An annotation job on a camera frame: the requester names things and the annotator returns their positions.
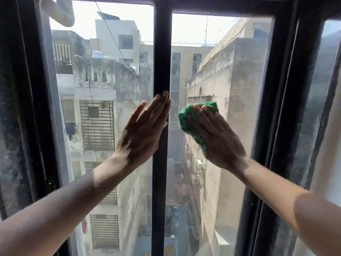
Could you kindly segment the person's left hand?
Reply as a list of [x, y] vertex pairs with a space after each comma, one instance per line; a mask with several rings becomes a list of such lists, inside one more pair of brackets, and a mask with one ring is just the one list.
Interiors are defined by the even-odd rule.
[[157, 94], [148, 105], [146, 104], [137, 122], [132, 123], [132, 116], [130, 117], [117, 142], [115, 155], [123, 159], [124, 169], [129, 173], [146, 163], [156, 152], [161, 133], [168, 125], [168, 116], [153, 117], [155, 100], [160, 96], [161, 94]]

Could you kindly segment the person's right hand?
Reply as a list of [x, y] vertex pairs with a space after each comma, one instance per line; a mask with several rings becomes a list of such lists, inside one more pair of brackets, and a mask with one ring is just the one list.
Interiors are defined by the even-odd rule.
[[240, 175], [248, 167], [246, 152], [237, 136], [221, 115], [223, 133], [221, 136], [201, 136], [207, 144], [204, 155], [215, 166], [226, 169], [234, 175]]

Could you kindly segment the green cleaning cloth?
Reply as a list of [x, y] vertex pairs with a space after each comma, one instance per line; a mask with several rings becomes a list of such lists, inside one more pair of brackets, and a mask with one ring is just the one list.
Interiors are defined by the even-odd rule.
[[[197, 105], [199, 107], [206, 106], [213, 113], [219, 112], [216, 101], [198, 103]], [[207, 150], [207, 144], [188, 120], [188, 115], [190, 115], [193, 120], [198, 121], [196, 111], [193, 107], [194, 104], [189, 104], [188, 106], [184, 107], [181, 112], [179, 112], [178, 120], [180, 123], [180, 128], [186, 134], [189, 134], [191, 137], [193, 137], [194, 141], [201, 147], [202, 150]]]

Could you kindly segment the person's right forearm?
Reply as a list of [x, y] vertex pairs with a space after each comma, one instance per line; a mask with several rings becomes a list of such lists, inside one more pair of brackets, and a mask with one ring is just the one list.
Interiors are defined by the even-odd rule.
[[341, 207], [248, 157], [228, 160], [231, 173], [266, 203], [316, 256], [341, 256]]

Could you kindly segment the person's left forearm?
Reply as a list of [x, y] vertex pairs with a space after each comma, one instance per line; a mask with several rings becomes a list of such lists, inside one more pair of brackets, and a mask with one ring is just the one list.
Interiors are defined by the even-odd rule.
[[0, 256], [53, 256], [130, 172], [127, 155], [115, 153], [92, 172], [0, 222]]

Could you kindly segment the stained grey building with grilles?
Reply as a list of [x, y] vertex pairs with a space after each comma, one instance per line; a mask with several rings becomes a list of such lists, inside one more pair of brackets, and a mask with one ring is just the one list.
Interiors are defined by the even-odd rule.
[[[52, 30], [65, 146], [63, 183], [92, 172], [116, 150], [131, 114], [147, 97], [135, 68], [100, 50], [98, 39]], [[152, 159], [115, 187], [71, 235], [72, 256], [133, 256], [141, 236], [150, 236]]]

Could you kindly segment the tan building with windows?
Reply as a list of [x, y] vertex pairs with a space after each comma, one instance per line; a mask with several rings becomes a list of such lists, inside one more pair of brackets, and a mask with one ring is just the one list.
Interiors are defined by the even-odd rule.
[[[172, 46], [171, 48], [171, 77], [170, 98], [172, 107], [170, 111], [170, 128], [179, 129], [178, 113], [185, 107], [187, 83], [198, 72], [203, 58], [209, 54], [212, 47]], [[139, 77], [140, 82], [146, 87], [147, 97], [153, 98], [153, 51], [152, 42], [140, 42]]]

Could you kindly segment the dusty glass window pane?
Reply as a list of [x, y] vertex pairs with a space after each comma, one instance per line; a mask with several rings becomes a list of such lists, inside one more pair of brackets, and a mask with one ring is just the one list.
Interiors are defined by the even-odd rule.
[[[95, 38], [72, 29], [72, 0], [39, 0], [52, 99], [60, 186], [92, 172], [116, 150], [133, 111], [153, 98], [153, 66], [134, 21], [102, 13]], [[72, 231], [69, 256], [149, 256], [152, 158], [138, 167]]]
[[172, 47], [165, 256], [234, 256], [245, 185], [204, 156], [178, 114], [216, 104], [249, 156], [272, 18], [231, 18], [216, 43]]

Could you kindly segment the beige concrete building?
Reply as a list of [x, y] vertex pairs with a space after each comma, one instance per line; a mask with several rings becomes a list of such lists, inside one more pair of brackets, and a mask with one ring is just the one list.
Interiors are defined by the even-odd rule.
[[[216, 101], [220, 114], [239, 136], [249, 156], [253, 143], [268, 39], [237, 38], [210, 57], [188, 83], [187, 103]], [[199, 236], [195, 256], [234, 256], [245, 185], [209, 162], [193, 137], [185, 134], [192, 184], [191, 205]], [[194, 159], [206, 170], [197, 172]]]

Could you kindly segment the tall white building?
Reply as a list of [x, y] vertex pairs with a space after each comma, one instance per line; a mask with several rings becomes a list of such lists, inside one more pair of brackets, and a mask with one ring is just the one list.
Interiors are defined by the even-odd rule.
[[140, 31], [133, 20], [95, 20], [96, 38], [104, 56], [125, 65], [139, 63]]

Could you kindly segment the rooftop solar panel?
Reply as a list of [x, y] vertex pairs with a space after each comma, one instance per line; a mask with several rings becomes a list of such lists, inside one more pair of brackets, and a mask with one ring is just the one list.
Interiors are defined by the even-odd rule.
[[103, 19], [103, 20], [120, 20], [120, 18], [118, 16], [114, 16], [114, 15], [110, 15], [110, 14], [106, 14], [103, 12], [97, 12], [99, 14], [99, 16]]

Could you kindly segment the black window latch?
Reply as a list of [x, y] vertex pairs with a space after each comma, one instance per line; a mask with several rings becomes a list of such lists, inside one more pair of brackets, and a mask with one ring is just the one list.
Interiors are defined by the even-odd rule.
[[46, 194], [50, 194], [56, 190], [56, 185], [53, 179], [46, 179], [45, 180], [45, 189]]

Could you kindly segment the white drain pipe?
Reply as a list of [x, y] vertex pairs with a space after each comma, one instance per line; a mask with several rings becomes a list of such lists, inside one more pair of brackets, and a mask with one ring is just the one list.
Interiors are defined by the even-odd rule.
[[74, 9], [71, 0], [40, 0], [42, 10], [59, 24], [72, 27], [75, 24]]

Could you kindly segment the narrow side glass pane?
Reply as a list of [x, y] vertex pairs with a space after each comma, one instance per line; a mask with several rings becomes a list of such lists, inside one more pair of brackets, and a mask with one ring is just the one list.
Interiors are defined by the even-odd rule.
[[341, 207], [341, 17], [323, 23], [311, 64], [291, 179]]

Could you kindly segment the black window frame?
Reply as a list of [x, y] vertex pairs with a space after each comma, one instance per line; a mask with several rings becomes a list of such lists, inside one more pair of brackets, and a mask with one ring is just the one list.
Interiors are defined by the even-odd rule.
[[[47, 196], [59, 180], [52, 99], [39, 0], [0, 0], [0, 220]], [[73, 30], [95, 38], [101, 12], [135, 21], [140, 42], [152, 42], [153, 98], [169, 91], [172, 46], [215, 44], [231, 18], [271, 17], [272, 26], [250, 156], [280, 176], [292, 163], [308, 90], [309, 69], [323, 23], [341, 17], [341, 0], [72, 0]], [[151, 250], [165, 256], [169, 125], [152, 156]], [[234, 256], [293, 256], [297, 236], [245, 187]]]

